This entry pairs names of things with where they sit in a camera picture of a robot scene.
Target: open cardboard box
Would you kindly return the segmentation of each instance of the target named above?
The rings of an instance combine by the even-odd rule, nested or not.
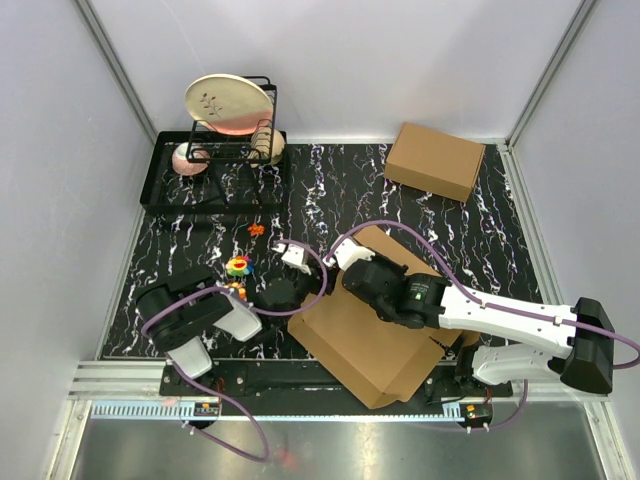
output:
[[[408,273],[438,273],[377,227],[355,235],[362,245],[409,267]],[[374,310],[342,287],[289,320],[289,333],[368,408],[407,402],[461,330],[411,330],[380,320]],[[464,344],[479,334],[465,332]]]

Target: dish rack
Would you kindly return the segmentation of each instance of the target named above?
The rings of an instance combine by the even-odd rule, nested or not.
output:
[[[260,120],[256,131],[271,135],[225,135],[194,121],[190,131],[165,131],[158,139],[140,195],[140,204],[151,215],[185,214],[277,214],[289,202],[290,165],[287,151],[271,165],[273,126],[278,89],[268,77],[244,77],[258,85],[273,102],[273,116]],[[286,133],[281,132],[285,142]],[[208,163],[197,175],[183,176],[173,170],[171,156],[188,143],[191,163]]]

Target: cardboard box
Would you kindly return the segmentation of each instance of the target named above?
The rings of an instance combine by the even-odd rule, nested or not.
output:
[[[356,240],[407,265],[409,273],[438,273],[382,230],[367,227]],[[380,320],[347,292],[338,277],[335,291],[289,320],[289,333],[369,408],[408,401],[451,346],[460,330],[411,330]],[[474,343],[471,334],[465,343]]]
[[[484,145],[405,123],[384,169],[389,180],[466,202],[478,178]]]

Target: small toy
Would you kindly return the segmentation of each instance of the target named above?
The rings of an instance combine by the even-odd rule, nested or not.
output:
[[[243,299],[246,300],[247,299],[247,289],[244,288],[244,285],[242,285],[241,283],[238,282],[231,282],[231,283],[227,283],[225,285],[225,287],[228,287],[232,290],[235,290],[235,292],[238,294],[238,296]]]
[[[253,272],[253,262],[246,255],[233,257],[227,262],[227,274],[232,277],[244,277]]]
[[[264,235],[264,225],[258,225],[257,223],[254,223],[248,228],[248,230],[252,237],[259,237],[260,235]]]

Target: black marble tabletop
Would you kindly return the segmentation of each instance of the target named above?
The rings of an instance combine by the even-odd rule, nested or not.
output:
[[[541,301],[522,229],[511,197],[500,155],[488,146],[478,181],[466,204],[390,182],[384,178],[388,144],[289,145],[292,187],[284,215],[172,218],[146,216],[123,286],[113,324],[101,357],[157,357],[143,338],[133,294],[170,273],[193,265],[206,265],[227,280],[225,263],[235,255],[249,255],[255,272],[247,277],[251,292],[264,288],[282,265],[269,250],[275,239],[292,238],[318,253],[341,233],[367,220],[390,219],[405,223],[433,243],[456,276],[466,285],[520,300]],[[251,237],[248,227],[266,227]],[[434,261],[424,248],[405,234],[390,234],[412,252]],[[256,359],[310,358],[286,331],[286,319],[265,325],[265,333],[242,344],[212,328],[203,341],[214,357]],[[485,342],[491,341],[488,336]]]

